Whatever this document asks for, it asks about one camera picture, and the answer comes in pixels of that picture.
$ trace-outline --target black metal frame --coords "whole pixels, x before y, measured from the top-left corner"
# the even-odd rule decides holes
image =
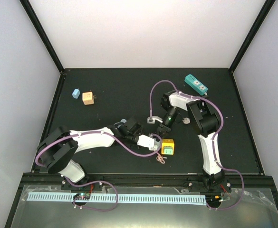
[[[233,73],[236,70],[236,67],[240,63],[242,57],[244,56],[244,53],[247,51],[249,45],[251,44],[252,40],[254,39],[256,33],[258,32],[262,22],[266,18],[268,12],[272,8],[275,0],[266,0],[263,7],[261,8],[257,18],[255,19],[251,29],[249,30],[249,33],[247,34],[247,37],[245,37],[245,40],[243,44],[241,45],[234,61],[232,62],[232,65],[229,68],[229,71]]]
[[[49,134],[49,130],[52,124],[52,120],[56,111],[56,107],[58,104],[58,100],[60,97],[60,93],[65,81],[65,75],[64,74],[64,67],[62,66],[57,54],[55,53],[55,50],[53,46],[51,45],[39,19],[37,18],[37,15],[35,14],[29,0],[20,0],[21,4],[23,5],[25,11],[27,12],[32,24],[34,25],[35,29],[37,30],[40,38],[42,39],[46,49],[48,50],[50,56],[52,57],[54,63],[56,64],[59,72],[61,73],[60,79],[55,91],[55,95],[51,104],[51,108],[47,117],[47,121],[45,124],[45,128],[43,130],[41,140],[43,141],[47,135]],[[229,68],[230,76],[233,79],[235,89],[238,94],[238,98],[240,101],[240,105],[243,111],[243,114],[245,116],[245,120],[247,123],[247,128],[249,130],[249,134],[251,137],[251,141],[254,146],[255,155],[257,157],[257,165],[259,166],[261,170],[260,175],[244,175],[244,181],[245,181],[245,187],[246,188],[270,188],[275,200],[276,207],[278,209],[278,192],[275,186],[275,183],[273,181],[273,178],[270,176],[264,176],[263,168],[261,165],[261,161],[257,152],[257,148],[255,146],[252,133],[249,128],[249,123],[245,115],[245,111],[241,102],[241,98],[239,95],[239,92],[237,90],[237,86],[235,83],[233,72],[235,71],[237,65],[241,61],[243,55],[245,54],[246,50],[248,49],[251,41],[253,40],[254,36],[256,35],[258,29],[260,28],[263,20],[265,19],[266,15],[270,11],[272,5],[274,4],[275,0],[266,0],[259,15],[257,16],[255,22],[253,23],[247,37],[245,38],[240,50],[238,51],[232,65]],[[5,227],[10,227],[13,221],[13,217],[16,212],[16,208],[23,190],[24,185],[61,185],[62,186],[62,180],[63,178],[59,175],[49,175],[49,174],[43,174],[43,173],[36,173],[38,168],[33,164],[32,166],[32,173],[24,173],[23,177],[21,179],[19,188],[17,190],[15,199],[13,201],[8,220]],[[100,174],[90,174],[89,175],[91,179],[95,180],[106,180],[108,182],[113,183],[116,186],[153,186],[153,185],[163,185],[166,187],[183,187],[186,185],[189,181],[196,181],[201,178],[200,175],[113,175],[113,174],[104,174],[100,176]],[[228,174],[227,178],[229,182],[231,183],[232,187],[240,188],[241,187],[241,181],[238,175],[235,174]]]
[[[55,65],[58,68],[58,71],[60,73],[64,72],[64,67],[61,64],[60,60],[58,59],[57,54],[55,53],[55,50],[52,46],[52,44],[50,43],[50,40],[48,39],[48,36],[46,34],[46,32],[44,31],[37,15],[35,14],[33,7],[31,6],[29,0],[19,0],[21,2],[21,4],[23,5],[26,13],[28,14],[33,26],[35,27],[36,31],[38,32],[40,38],[42,39],[45,47],[47,48],[51,58],[53,59],[53,62],[55,63]]]
[[[163,187],[175,187],[184,188],[184,184],[200,178],[200,175],[175,175],[172,179],[171,175],[103,175],[100,177],[96,174],[89,175],[92,179],[102,179],[112,183],[115,186],[135,186],[135,187],[151,187],[153,185],[161,185]],[[241,188],[241,180],[239,176],[228,175],[229,183],[233,188]],[[270,176],[256,176],[256,175],[243,175],[243,179],[246,183],[246,189],[249,188],[266,188],[271,189],[275,204],[278,210],[278,192]],[[49,175],[41,173],[24,173],[20,181],[19,188],[17,190],[15,199],[13,201],[6,228],[11,227],[13,218],[17,209],[18,201],[21,197],[21,193],[25,185],[58,185],[64,188],[62,181],[63,177],[60,175]]]

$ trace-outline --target robotic arm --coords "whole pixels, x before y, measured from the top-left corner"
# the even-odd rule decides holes
[[[66,127],[59,127],[38,146],[38,152],[62,137],[79,136],[62,141],[45,151],[40,157],[40,163],[44,164],[49,174],[60,173],[74,183],[79,182],[86,177],[86,172],[80,164],[71,159],[72,156],[82,150],[112,146],[115,140],[108,134],[119,138],[121,141],[147,147],[151,151],[156,149],[158,145],[154,138],[138,133],[141,128],[142,126],[134,118],[130,118],[126,123],[119,123],[118,126],[111,125],[93,131],[69,131]]]
[[[212,138],[220,126],[220,117],[215,109],[208,103],[182,92],[169,92],[163,95],[161,106],[166,110],[163,119],[158,116],[152,116],[147,122],[154,124],[159,121],[160,125],[157,133],[165,136],[171,131],[173,122],[178,115],[178,108],[188,112],[190,123],[194,131],[197,133],[203,154],[203,182],[206,188],[215,185],[224,177],[224,171],[217,165],[212,148]],[[218,151],[218,135],[215,137],[215,153],[217,162],[221,165]]]

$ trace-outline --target white robotic arm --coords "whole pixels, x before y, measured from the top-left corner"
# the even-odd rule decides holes
[[[69,178],[72,182],[80,181],[86,174],[83,168],[71,159],[72,156],[82,150],[96,147],[110,147],[117,137],[125,138],[131,143],[147,147],[151,151],[155,149],[155,146],[159,146],[154,138],[143,134],[136,134],[141,126],[132,118],[129,120],[129,123],[125,123],[120,130],[118,130],[116,126],[112,127],[112,130],[115,131],[117,135],[108,127],[93,131],[68,131],[66,127],[57,128],[38,146],[38,151],[41,151],[47,145],[63,136],[77,136],[72,137],[72,139],[69,139],[57,147],[53,147],[41,155],[40,158],[43,164],[45,164],[48,173],[60,173]]]

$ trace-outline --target transparent plastic panel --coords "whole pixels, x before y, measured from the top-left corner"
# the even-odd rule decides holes
[[[187,189],[118,187],[123,194],[196,194]],[[241,203],[227,211],[209,210],[206,206],[173,204],[118,204],[110,212],[73,208],[69,202],[27,201],[30,191],[67,192],[59,186],[26,186],[19,200],[13,228],[278,228],[278,211],[270,189],[246,189]],[[113,193],[112,189],[102,190]],[[241,189],[225,194],[220,207],[234,204]],[[90,203],[106,209],[109,203]]]

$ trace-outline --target white cable tray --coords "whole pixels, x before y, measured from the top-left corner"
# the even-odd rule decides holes
[[[72,202],[77,193],[69,192],[29,192],[27,201]],[[89,200],[76,202],[115,203],[115,194],[92,193]],[[206,205],[205,196],[198,195],[155,195],[155,194],[119,194],[119,203],[158,203]]]

